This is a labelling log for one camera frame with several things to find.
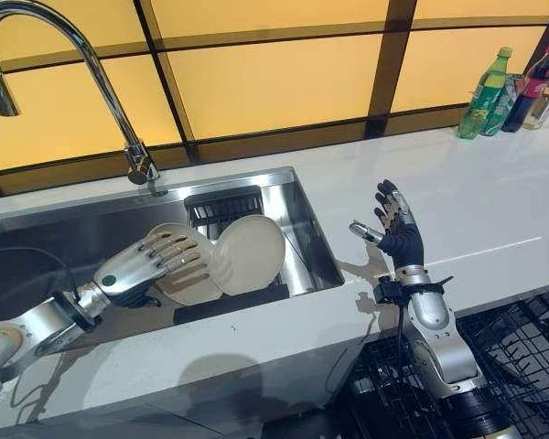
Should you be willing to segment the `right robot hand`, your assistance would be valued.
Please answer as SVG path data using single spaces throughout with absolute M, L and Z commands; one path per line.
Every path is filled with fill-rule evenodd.
M 373 212 L 384 231 L 374 230 L 357 220 L 349 225 L 350 231 L 390 256 L 395 269 L 424 266 L 423 239 L 403 193 L 392 181 L 384 179 L 377 185 L 375 198 L 380 207 Z

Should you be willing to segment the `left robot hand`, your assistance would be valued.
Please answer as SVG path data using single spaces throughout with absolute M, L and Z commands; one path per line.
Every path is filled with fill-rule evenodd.
M 113 305 L 141 307 L 155 281 L 200 258 L 198 246 L 186 235 L 153 233 L 104 262 L 92 281 Z

